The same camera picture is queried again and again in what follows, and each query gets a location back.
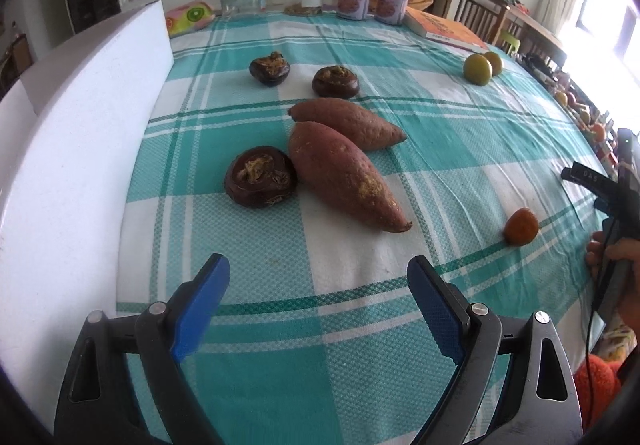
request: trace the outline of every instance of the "sweet potato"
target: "sweet potato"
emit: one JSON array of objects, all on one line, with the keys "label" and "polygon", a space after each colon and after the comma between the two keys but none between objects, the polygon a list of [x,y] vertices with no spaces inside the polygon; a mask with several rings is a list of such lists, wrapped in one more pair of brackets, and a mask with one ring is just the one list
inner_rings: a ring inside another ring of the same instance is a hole
[{"label": "sweet potato", "polygon": [[346,136],[361,150],[379,150],[406,140],[402,129],[370,110],[340,98],[315,98],[289,109],[293,121],[315,121]]},{"label": "sweet potato", "polygon": [[385,232],[411,228],[369,158],[331,127],[297,123],[289,138],[289,157],[299,179],[327,205]]}]

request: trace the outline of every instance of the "blue gripper pad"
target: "blue gripper pad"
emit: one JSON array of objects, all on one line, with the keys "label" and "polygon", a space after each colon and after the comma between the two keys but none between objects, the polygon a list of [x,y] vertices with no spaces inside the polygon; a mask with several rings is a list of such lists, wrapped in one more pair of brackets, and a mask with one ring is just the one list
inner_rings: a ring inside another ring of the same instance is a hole
[{"label": "blue gripper pad", "polygon": [[204,279],[191,294],[191,299],[175,323],[174,343],[171,354],[177,363],[195,352],[204,332],[209,327],[226,288],[229,286],[229,260],[223,255],[212,256],[205,266],[209,267]]},{"label": "blue gripper pad", "polygon": [[433,335],[440,352],[456,365],[465,358],[462,348],[462,324],[445,302],[431,279],[414,257],[406,269],[409,290]]}]

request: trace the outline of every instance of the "window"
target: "window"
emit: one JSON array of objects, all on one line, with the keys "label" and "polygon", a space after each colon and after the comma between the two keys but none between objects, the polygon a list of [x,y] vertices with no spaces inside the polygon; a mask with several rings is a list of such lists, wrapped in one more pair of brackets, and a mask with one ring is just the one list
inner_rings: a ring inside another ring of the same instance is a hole
[{"label": "window", "polygon": [[610,49],[640,80],[640,21],[631,0],[584,0],[577,27]]},{"label": "window", "polygon": [[636,22],[636,27],[631,35],[629,46],[626,48],[623,62],[633,76],[635,76],[637,80],[640,80],[640,21]]}]

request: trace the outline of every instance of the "human hand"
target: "human hand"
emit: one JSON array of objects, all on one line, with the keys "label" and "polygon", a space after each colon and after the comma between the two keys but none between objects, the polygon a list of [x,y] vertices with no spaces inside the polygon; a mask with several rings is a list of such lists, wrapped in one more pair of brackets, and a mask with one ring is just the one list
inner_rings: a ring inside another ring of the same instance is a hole
[{"label": "human hand", "polygon": [[[602,231],[594,232],[591,237],[593,240],[587,244],[587,255],[584,259],[595,281],[602,265],[604,234]],[[638,336],[640,335],[640,241],[623,237],[615,245],[608,245],[605,254],[612,261],[628,259],[632,262],[633,278],[620,298],[618,314]]]}]

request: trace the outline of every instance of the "small orange fruit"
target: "small orange fruit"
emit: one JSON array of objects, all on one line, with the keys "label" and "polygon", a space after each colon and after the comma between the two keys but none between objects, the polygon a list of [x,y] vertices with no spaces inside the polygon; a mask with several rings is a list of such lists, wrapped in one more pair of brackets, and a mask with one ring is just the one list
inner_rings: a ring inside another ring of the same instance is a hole
[{"label": "small orange fruit", "polygon": [[521,208],[513,213],[504,226],[504,238],[514,247],[528,245],[538,235],[540,225],[536,215],[528,208]]},{"label": "small orange fruit", "polygon": [[592,125],[591,132],[594,132],[596,135],[596,143],[603,142],[607,138],[607,132],[601,123],[595,123]]}]

